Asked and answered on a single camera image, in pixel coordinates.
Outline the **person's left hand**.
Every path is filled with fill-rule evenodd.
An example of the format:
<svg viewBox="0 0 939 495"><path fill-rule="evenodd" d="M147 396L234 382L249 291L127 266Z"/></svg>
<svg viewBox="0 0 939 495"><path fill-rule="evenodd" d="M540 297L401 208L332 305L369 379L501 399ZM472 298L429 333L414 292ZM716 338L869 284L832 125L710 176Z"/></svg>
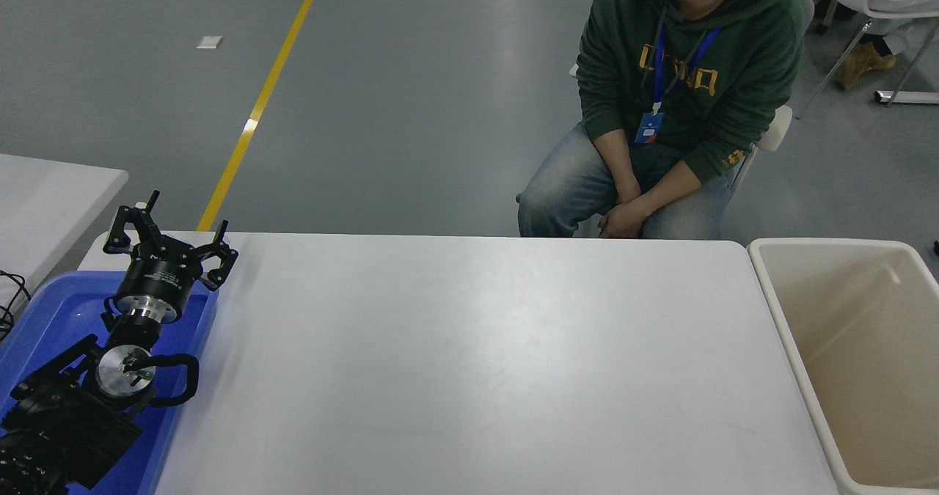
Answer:
<svg viewBox="0 0 939 495"><path fill-rule="evenodd" d="M617 201L599 224L600 238L606 240L634 240L640 234L644 222L651 216L645 197L628 202Z"/></svg>

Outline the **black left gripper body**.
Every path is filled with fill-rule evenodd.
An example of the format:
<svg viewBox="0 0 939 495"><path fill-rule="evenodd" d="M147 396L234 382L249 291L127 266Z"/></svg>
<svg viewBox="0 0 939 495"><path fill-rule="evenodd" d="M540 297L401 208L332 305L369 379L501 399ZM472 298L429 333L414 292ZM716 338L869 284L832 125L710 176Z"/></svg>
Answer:
<svg viewBox="0 0 939 495"><path fill-rule="evenodd" d="M137 252L129 255L131 264L115 293L117 310L183 312L194 283L202 275L202 266L190 257L164 259Z"/></svg>

